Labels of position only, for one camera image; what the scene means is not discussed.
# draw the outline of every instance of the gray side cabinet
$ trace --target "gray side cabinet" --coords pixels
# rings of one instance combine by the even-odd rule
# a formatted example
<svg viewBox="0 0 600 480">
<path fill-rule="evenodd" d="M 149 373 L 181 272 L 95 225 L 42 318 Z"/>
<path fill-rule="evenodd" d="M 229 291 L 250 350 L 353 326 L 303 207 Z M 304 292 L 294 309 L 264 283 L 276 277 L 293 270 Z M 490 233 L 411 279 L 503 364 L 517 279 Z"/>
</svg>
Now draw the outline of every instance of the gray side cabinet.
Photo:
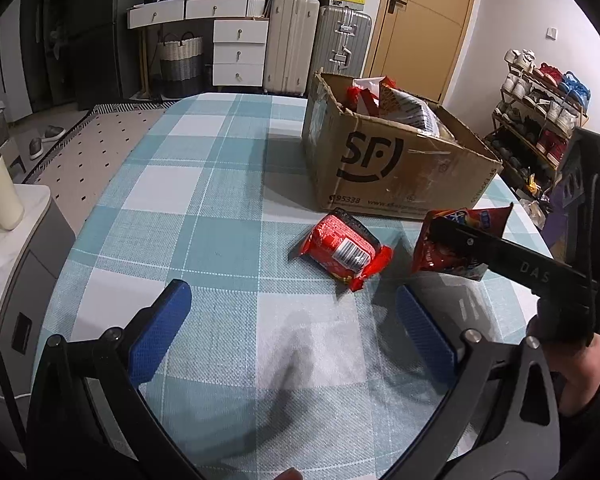
<svg viewBox="0 0 600 480">
<path fill-rule="evenodd" d="M 18 263 L 0 309 L 0 350 L 16 396 L 31 391 L 42 322 L 74 241 L 74 232 L 51 199 L 49 209 Z M 16 400 L 25 426 L 29 398 Z M 0 439 L 9 449 L 22 452 L 7 406 L 1 399 Z"/>
</svg>

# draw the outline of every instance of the black pole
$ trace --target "black pole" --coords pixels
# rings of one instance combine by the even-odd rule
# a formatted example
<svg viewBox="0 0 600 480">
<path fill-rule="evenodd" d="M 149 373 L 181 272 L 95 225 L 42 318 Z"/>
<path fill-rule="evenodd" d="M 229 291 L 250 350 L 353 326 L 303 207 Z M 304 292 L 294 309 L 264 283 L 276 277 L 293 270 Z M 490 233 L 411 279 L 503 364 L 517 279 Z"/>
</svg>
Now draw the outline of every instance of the black pole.
<svg viewBox="0 0 600 480">
<path fill-rule="evenodd" d="M 2 389 L 2 394 L 4 395 L 4 402 L 6 402 L 7 409 L 9 410 L 11 422 L 13 423 L 13 427 L 18 435 L 20 445 L 22 446 L 23 450 L 26 450 L 27 448 L 25 447 L 25 444 L 27 441 L 27 434 L 24 430 L 22 419 L 20 418 L 20 412 L 18 411 L 18 407 L 16 405 L 16 399 L 13 397 L 13 389 L 11 388 L 11 381 L 9 380 L 9 375 L 7 374 L 7 368 L 4 366 L 2 352 L 0 352 L 0 387 Z"/>
</svg>

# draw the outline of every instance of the barcode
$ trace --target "barcode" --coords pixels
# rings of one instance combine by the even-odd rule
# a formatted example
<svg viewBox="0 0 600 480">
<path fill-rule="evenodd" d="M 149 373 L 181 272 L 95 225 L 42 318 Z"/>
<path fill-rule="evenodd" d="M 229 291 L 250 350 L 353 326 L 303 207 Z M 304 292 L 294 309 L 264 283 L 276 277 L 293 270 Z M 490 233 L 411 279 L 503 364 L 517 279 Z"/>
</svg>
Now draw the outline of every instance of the barcode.
<svg viewBox="0 0 600 480">
<path fill-rule="evenodd" d="M 360 272 L 371 261 L 371 256 L 345 238 L 333 253 L 333 259 L 354 272 Z"/>
</svg>

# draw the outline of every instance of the blue gripper pad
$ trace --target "blue gripper pad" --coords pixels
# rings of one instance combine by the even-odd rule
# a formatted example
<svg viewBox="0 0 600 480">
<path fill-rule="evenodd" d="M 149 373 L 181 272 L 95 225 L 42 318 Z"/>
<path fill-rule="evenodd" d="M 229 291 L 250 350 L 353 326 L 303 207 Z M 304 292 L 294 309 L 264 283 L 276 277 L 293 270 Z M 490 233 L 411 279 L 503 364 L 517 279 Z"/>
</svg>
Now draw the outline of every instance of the blue gripper pad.
<svg viewBox="0 0 600 480">
<path fill-rule="evenodd" d="M 154 310 L 129 351 L 128 374 L 134 388 L 154 378 L 155 372 L 191 309 L 191 288 L 173 280 L 150 309 Z"/>
<path fill-rule="evenodd" d="M 429 312 L 406 285 L 395 294 L 398 317 L 433 378 L 449 388 L 456 383 L 456 352 Z"/>
</svg>

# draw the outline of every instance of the human hand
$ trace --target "human hand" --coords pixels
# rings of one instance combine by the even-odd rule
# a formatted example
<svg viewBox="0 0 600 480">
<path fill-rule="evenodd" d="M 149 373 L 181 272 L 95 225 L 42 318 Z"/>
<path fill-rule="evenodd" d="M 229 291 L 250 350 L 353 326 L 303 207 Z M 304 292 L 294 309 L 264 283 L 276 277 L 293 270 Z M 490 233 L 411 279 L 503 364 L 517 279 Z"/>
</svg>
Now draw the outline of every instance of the human hand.
<svg viewBox="0 0 600 480">
<path fill-rule="evenodd" d="M 538 317 L 534 316 L 526 327 L 527 335 L 535 335 L 537 327 Z M 589 404 L 600 386 L 600 335 L 594 334 L 589 346 L 545 342 L 542 350 L 549 370 L 566 380 L 558 412 L 573 416 Z"/>
<path fill-rule="evenodd" d="M 280 473 L 274 480 L 302 480 L 302 473 L 294 467 Z"/>
</svg>

